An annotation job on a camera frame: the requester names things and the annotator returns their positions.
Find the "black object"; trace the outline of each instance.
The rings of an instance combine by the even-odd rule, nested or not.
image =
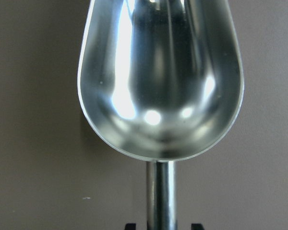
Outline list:
[[[136,224],[126,224],[125,230],[136,230]],[[191,224],[191,230],[205,230],[202,224]]]

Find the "plain background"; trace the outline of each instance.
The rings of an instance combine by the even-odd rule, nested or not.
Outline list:
[[[179,230],[288,230],[288,0],[230,0],[240,115],[177,165]],[[84,119],[76,74],[89,1],[0,0],[0,230],[144,230],[145,163]]]

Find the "shiny metal surface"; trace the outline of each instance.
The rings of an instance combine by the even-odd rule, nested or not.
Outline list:
[[[147,162],[147,230],[177,230],[175,162]]]
[[[93,0],[79,64],[84,114],[110,146],[183,160],[230,129],[243,76],[227,0]]]

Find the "cylindrical handle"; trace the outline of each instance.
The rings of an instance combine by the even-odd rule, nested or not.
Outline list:
[[[175,162],[147,162],[147,230],[177,230]]]

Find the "scoop handle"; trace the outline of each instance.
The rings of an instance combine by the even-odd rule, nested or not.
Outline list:
[[[146,163],[147,230],[177,230],[175,162]]]

